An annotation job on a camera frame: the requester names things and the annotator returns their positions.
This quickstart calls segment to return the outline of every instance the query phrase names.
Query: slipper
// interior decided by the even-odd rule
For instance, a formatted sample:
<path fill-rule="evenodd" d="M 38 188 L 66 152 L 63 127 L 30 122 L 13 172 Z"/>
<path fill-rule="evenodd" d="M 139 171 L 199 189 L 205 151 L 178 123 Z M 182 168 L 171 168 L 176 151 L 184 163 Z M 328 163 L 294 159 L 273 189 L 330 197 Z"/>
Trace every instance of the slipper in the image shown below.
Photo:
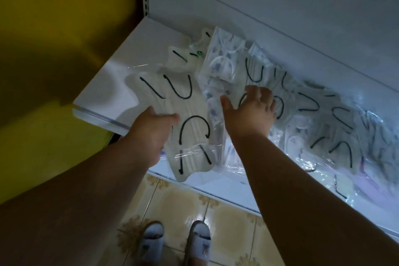
<path fill-rule="evenodd" d="M 190 234 L 188 235 L 185 265 L 188 265 L 188 261 L 191 258 L 209 262 L 210 249 L 211 232 L 209 227 L 203 221 L 197 220 L 191 225 Z"/>
<path fill-rule="evenodd" d="M 161 260 L 165 229 L 161 222 L 153 221 L 144 227 L 137 250 L 139 262 L 157 264 Z"/>

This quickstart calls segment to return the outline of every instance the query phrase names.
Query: tiled floor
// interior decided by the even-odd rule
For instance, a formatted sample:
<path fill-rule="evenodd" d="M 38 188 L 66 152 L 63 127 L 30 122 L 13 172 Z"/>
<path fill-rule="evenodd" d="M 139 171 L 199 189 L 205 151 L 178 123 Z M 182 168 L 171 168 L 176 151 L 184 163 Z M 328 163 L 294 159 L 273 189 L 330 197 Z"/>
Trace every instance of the tiled floor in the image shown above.
<path fill-rule="evenodd" d="M 211 230 L 208 265 L 284 265 L 261 218 L 151 175 L 143 179 L 97 265 L 135 265 L 140 229 L 153 220 L 165 227 L 161 265 L 181 265 L 191 224 L 198 219 Z"/>

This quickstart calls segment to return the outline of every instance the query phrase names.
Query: person's left hand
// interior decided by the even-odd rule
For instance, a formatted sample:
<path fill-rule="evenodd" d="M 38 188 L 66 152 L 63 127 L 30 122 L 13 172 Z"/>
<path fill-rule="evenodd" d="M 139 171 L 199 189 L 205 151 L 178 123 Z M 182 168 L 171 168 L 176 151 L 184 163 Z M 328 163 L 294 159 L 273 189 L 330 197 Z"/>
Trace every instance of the person's left hand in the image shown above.
<path fill-rule="evenodd" d="M 130 151 L 130 158 L 135 162 L 150 168 L 159 162 L 172 126 L 179 120 L 176 113 L 157 115 L 150 106 L 136 118 L 128 134 L 120 141 L 121 145 Z"/>

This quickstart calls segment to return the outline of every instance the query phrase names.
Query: person's right hand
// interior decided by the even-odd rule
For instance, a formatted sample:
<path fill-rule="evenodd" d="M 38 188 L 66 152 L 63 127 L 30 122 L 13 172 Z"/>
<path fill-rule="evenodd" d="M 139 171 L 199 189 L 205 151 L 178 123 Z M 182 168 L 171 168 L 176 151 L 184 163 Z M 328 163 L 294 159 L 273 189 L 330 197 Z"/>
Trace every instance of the person's right hand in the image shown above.
<path fill-rule="evenodd" d="M 220 97 L 226 130 L 232 139 L 252 135 L 267 137 L 276 118 L 273 93 L 256 85 L 246 86 L 245 92 L 247 97 L 236 110 L 228 97 Z"/>

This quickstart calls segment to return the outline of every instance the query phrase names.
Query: hand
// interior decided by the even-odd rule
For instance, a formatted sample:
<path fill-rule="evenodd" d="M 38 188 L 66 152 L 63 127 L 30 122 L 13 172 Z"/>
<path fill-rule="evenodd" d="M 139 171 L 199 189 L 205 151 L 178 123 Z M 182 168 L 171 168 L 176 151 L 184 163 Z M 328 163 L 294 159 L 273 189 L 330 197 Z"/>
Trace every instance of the hand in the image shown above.
<path fill-rule="evenodd" d="M 232 139 L 255 134 L 267 137 L 276 118 L 273 93 L 256 85 L 246 86 L 245 92 L 247 97 L 236 110 L 228 97 L 220 97 L 227 132 Z"/>
<path fill-rule="evenodd" d="M 129 151 L 132 161 L 150 168 L 159 162 L 172 126 L 179 120 L 176 113 L 157 115 L 150 106 L 136 118 L 126 137 L 119 142 L 124 150 Z"/>

